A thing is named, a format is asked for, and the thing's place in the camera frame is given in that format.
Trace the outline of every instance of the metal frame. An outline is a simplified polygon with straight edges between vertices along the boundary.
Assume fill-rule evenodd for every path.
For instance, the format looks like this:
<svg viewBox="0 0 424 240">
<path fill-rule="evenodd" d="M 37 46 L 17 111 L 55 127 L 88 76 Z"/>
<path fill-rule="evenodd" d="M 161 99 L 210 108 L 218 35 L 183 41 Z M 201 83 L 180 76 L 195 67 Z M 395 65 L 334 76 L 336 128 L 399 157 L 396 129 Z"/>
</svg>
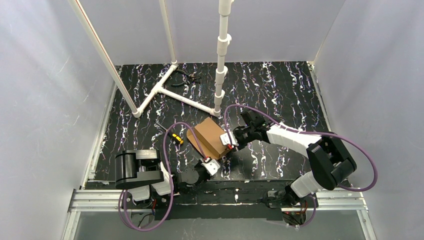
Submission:
<svg viewBox="0 0 424 240">
<path fill-rule="evenodd" d="M 368 216 L 367 210 L 356 210 L 360 226 L 362 227 L 363 234 L 365 236 L 365 240 L 376 240 L 376 234 L 374 233 L 373 226 L 371 225 L 370 217 Z"/>
<path fill-rule="evenodd" d="M 70 212 L 117 212 L 121 190 L 75 190 L 69 205 Z M 317 211 L 357 210 L 367 211 L 368 206 L 361 192 L 342 188 L 316 193 Z M 150 209 L 133 209 L 133 212 L 150 212 Z M 300 208 L 281 208 L 283 212 L 297 212 Z"/>
<path fill-rule="evenodd" d="M 68 212 L 65 230 L 62 235 L 62 240 L 72 240 L 75 238 L 75 233 L 77 232 L 80 215 L 80 211 Z"/>
<path fill-rule="evenodd" d="M 122 70 L 122 66 L 119 68 L 119 74 L 121 74 L 121 70 Z M 106 133 L 106 126 L 108 125 L 109 115 L 112 110 L 112 105 L 114 103 L 116 92 L 117 92 L 117 85 L 113 84 L 112 89 L 110 90 L 109 99 L 107 100 L 107 104 L 103 112 L 103 116 L 101 117 L 99 130 L 94 140 L 94 145 L 91 149 L 91 154 L 90 154 L 91 159 L 89 160 L 88 167 L 85 170 L 84 178 L 81 184 L 82 189 L 85 189 L 87 182 L 94 179 L 96 175 L 97 162 L 99 161 L 103 138 Z"/>
</svg>

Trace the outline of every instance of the floor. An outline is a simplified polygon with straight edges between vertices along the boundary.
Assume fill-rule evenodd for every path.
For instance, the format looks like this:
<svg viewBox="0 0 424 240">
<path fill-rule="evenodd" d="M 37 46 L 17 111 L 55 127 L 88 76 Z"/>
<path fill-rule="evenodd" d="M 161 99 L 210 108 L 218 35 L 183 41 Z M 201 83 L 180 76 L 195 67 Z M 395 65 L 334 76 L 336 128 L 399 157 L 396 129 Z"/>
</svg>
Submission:
<svg viewBox="0 0 424 240">
<path fill-rule="evenodd" d="M 228 74 L 223 84 L 225 97 L 222 112 L 230 104 L 255 107 L 286 125 L 306 131 L 327 131 L 326 120 L 306 62 L 232 62 L 226 63 Z M 121 77 L 129 94 L 140 106 L 154 84 L 168 69 L 167 64 L 124 65 Z M 172 87 L 185 77 L 173 73 L 166 81 L 172 92 L 213 107 L 215 63 L 181 64 L 180 69 L 201 76 L 200 84 Z M 243 120 L 241 110 L 229 110 L 230 128 Z M 123 150 L 162 149 L 164 132 L 155 121 L 168 127 L 175 122 L 192 126 L 210 117 L 206 112 L 159 94 L 140 118 L 135 118 L 117 90 L 109 115 L 99 155 L 95 180 L 115 180 L 114 156 Z M 223 117 L 212 117 L 224 126 Z M 185 137 L 185 128 L 175 131 Z M 183 171 L 197 163 L 201 155 L 186 140 L 178 147 L 169 142 L 171 167 Z M 223 167 L 214 181 L 286 180 L 290 181 L 310 170 L 307 159 L 283 146 L 255 141 L 245 149 L 222 158 Z"/>
</svg>

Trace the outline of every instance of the black pliers handle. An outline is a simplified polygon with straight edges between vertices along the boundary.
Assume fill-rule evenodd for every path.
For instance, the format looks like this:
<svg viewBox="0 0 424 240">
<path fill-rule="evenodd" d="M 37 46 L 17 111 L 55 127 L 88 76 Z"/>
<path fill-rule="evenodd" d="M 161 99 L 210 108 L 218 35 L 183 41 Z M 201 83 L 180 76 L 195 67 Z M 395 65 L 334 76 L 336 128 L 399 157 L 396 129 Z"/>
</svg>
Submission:
<svg viewBox="0 0 424 240">
<path fill-rule="evenodd" d="M 195 83 L 200 84 L 200 82 L 196 81 L 196 80 L 201 79 L 202 78 L 201 76 L 195 76 L 194 73 L 188 74 L 185 71 L 180 70 L 180 69 L 175 69 L 174 72 L 180 73 L 180 74 L 186 76 L 188 79 L 183 81 L 183 82 L 180 82 L 180 83 L 172 84 L 171 85 L 172 87 L 181 87 L 181 86 L 184 86 L 184 85 L 190 85 L 190 84 L 195 84 Z"/>
</svg>

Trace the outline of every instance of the white plastic bracket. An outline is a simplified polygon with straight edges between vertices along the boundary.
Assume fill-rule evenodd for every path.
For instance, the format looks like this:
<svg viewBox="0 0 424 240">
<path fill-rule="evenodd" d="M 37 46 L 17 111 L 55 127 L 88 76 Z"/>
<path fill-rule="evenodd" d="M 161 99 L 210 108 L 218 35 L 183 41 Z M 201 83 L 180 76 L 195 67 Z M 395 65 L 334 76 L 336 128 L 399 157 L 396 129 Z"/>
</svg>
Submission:
<svg viewBox="0 0 424 240">
<path fill-rule="evenodd" d="M 215 70 L 215 83 L 223 84 L 224 78 L 228 73 L 228 67 L 224 66 L 224 71 L 218 71 L 218 68 Z"/>
<path fill-rule="evenodd" d="M 225 39 L 221 39 L 218 36 L 218 44 L 217 44 L 217 48 L 216 48 L 216 53 L 219 56 L 225 56 L 227 54 L 227 48 L 228 45 L 230 45 L 232 38 L 231 35 L 229 33 L 226 34 L 226 38 Z"/>
<path fill-rule="evenodd" d="M 219 136 L 219 139 L 221 140 L 221 143 L 223 146 L 230 145 L 232 143 L 233 146 L 238 146 L 236 137 L 234 136 L 233 131 L 229 131 L 229 135 L 227 133 L 221 134 Z"/>
<path fill-rule="evenodd" d="M 128 192 L 132 195 L 134 201 L 143 201 L 150 198 L 150 188 L 147 186 L 140 186 L 136 188 L 128 189 Z"/>
<path fill-rule="evenodd" d="M 151 186 L 156 190 L 158 195 L 163 196 L 171 193 L 170 173 L 165 168 L 163 162 L 160 162 L 160 170 L 163 173 L 163 181 L 154 183 Z"/>
<path fill-rule="evenodd" d="M 215 99 L 214 99 L 214 103 L 215 105 L 221 105 L 221 103 L 223 102 L 223 98 L 225 95 L 225 91 L 221 90 L 221 95 L 217 96 L 217 93 L 215 93 Z"/>
<path fill-rule="evenodd" d="M 320 192 L 324 188 L 315 180 L 312 171 L 296 179 L 290 184 L 290 188 L 299 197 L 303 198 L 308 194 Z"/>
<path fill-rule="evenodd" d="M 207 163 L 202 163 L 201 165 L 206 169 L 207 173 L 211 176 L 215 175 L 221 167 L 220 163 L 215 159 L 212 159 Z"/>
</svg>

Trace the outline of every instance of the purple cable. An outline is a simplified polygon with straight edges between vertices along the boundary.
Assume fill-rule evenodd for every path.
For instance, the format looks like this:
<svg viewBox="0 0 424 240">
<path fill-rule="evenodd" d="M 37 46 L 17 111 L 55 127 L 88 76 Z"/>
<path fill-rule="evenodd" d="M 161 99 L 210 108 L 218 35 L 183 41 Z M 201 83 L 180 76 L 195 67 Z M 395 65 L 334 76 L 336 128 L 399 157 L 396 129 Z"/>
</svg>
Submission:
<svg viewBox="0 0 424 240">
<path fill-rule="evenodd" d="M 122 190 L 120 192 L 119 195 L 119 199 L 118 199 L 118 212 L 119 212 L 119 217 L 121 219 L 121 221 L 123 222 L 123 224 L 125 224 L 125 226 L 129 227 L 130 229 L 132 228 L 125 220 L 124 217 L 122 217 L 122 213 L 121 213 L 121 202 L 122 202 L 122 196 L 124 195 L 125 190 Z"/>
<path fill-rule="evenodd" d="M 282 129 L 287 130 L 287 131 L 292 132 L 292 133 L 299 133 L 299 134 L 305 134 L 305 135 L 321 135 L 321 136 L 327 136 L 327 137 L 334 137 L 334 138 L 341 139 L 341 140 L 343 140 L 343 141 L 345 141 L 347 143 L 350 143 L 352 146 L 354 146 L 359 151 L 361 151 L 365 155 L 365 157 L 369 160 L 369 163 L 371 164 L 372 170 L 374 172 L 374 179 L 372 180 L 372 182 L 371 182 L 371 184 L 369 186 L 364 187 L 364 188 L 358 188 L 358 189 L 356 189 L 356 188 L 350 188 L 350 187 L 345 187 L 345 186 L 339 186 L 339 187 L 342 188 L 342 189 L 345 189 L 345 190 L 352 191 L 352 192 L 365 192 L 365 191 L 368 191 L 368 190 L 372 189 L 374 187 L 374 185 L 376 185 L 377 178 L 379 176 L 379 174 L 377 172 L 376 164 L 374 163 L 373 158 L 361 146 L 357 145 L 356 143 L 354 143 L 353 141 L 347 139 L 344 136 L 339 136 L 339 135 L 334 134 L 334 133 L 319 132 L 319 131 L 297 131 L 297 130 L 293 130 L 293 129 L 290 129 L 290 128 L 286 128 L 285 126 L 280 125 L 280 123 L 278 123 L 276 120 L 274 120 L 272 117 L 270 117 L 266 113 L 261 112 L 261 111 L 255 109 L 255 108 L 253 108 L 253 107 L 250 107 L 250 106 L 245 106 L 245 105 L 240 105 L 240 104 L 232 104 L 232 105 L 227 106 L 226 109 L 225 109 L 225 111 L 224 111 L 225 130 L 226 130 L 226 133 L 228 134 L 229 142 L 230 142 L 231 145 L 233 145 L 233 142 L 231 141 L 230 131 L 228 130 L 228 123 L 227 123 L 227 112 L 228 112 L 228 109 L 231 108 L 231 107 L 247 108 L 247 109 L 250 109 L 250 110 L 252 110 L 254 112 L 257 112 L 259 114 L 262 114 L 263 116 L 265 116 L 269 120 L 271 120 L 271 122 L 275 123 L 276 125 L 279 125 Z"/>
<path fill-rule="evenodd" d="M 193 129 L 192 129 L 192 127 L 190 126 L 190 125 L 188 125 L 187 123 L 185 123 L 185 122 L 176 122 L 176 123 L 174 123 L 174 124 L 172 124 L 167 130 L 166 130 L 166 132 L 165 132 L 165 134 L 164 134 L 164 138 L 163 138 L 163 155 L 165 156 L 165 164 L 166 164 L 166 168 L 167 168 L 167 170 L 168 170 L 168 173 L 169 174 L 171 174 L 171 166 L 170 166 L 170 162 L 168 161 L 168 154 L 167 154 L 167 135 L 168 135 L 168 133 L 169 133 L 169 131 L 172 129 L 172 128 L 174 128 L 176 125 L 184 125 L 184 126 L 186 126 L 190 131 L 191 131 L 191 133 L 193 134 L 193 136 L 194 136 L 194 140 L 196 141 L 196 143 L 197 143 L 197 145 L 198 145 L 198 147 L 199 147 L 199 150 L 200 150 L 200 152 L 201 152 L 201 154 L 202 154 L 202 156 L 205 158 L 206 156 L 205 156 L 205 153 L 203 152 L 203 149 L 202 149 L 202 147 L 201 147 L 201 145 L 200 145 L 200 143 L 199 143 L 199 140 L 198 140 L 198 138 L 196 137 L 196 134 L 195 134 L 195 131 L 193 131 Z M 172 177 L 170 177 L 169 178 L 169 185 L 170 185 L 170 187 L 171 187 L 171 196 L 170 196 L 170 200 L 169 200 L 169 206 L 168 206 L 168 209 L 166 210 L 166 213 L 165 213 L 165 215 L 163 216 L 163 218 L 155 225 L 155 226 L 152 226 L 152 227 L 150 227 L 150 228 L 147 228 L 147 229 L 140 229 L 140 228 L 138 228 L 137 226 L 135 226 L 134 224 L 133 224 L 133 222 L 130 220 L 130 218 L 128 217 L 128 212 L 127 212 L 127 201 L 123 201 L 123 213 L 124 213 L 124 215 L 125 215 L 125 218 L 126 218 L 126 220 L 127 220 L 127 222 L 125 222 L 124 221 L 124 219 L 122 218 L 122 216 L 121 216 L 121 209 L 120 209 L 120 207 L 118 208 L 119 209 L 119 215 L 121 216 L 121 220 L 124 222 L 124 224 L 125 225 L 129 225 L 129 227 L 131 227 L 132 229 L 134 229 L 134 230 L 137 230 L 137 231 L 139 231 L 139 232 L 148 232 L 148 231 L 152 231 L 152 230 L 155 230 L 156 228 L 158 228 L 164 221 L 165 221 L 165 219 L 167 219 L 167 217 L 168 217 L 168 215 L 170 214 L 170 211 L 171 211 L 171 208 L 172 208 L 172 204 L 173 204 L 173 202 L 174 202 L 174 183 L 173 183 L 173 179 L 172 179 Z M 127 191 L 125 191 L 124 193 L 123 193 L 123 199 L 126 199 L 127 198 L 127 195 L 128 195 L 128 193 L 127 193 Z"/>
</svg>

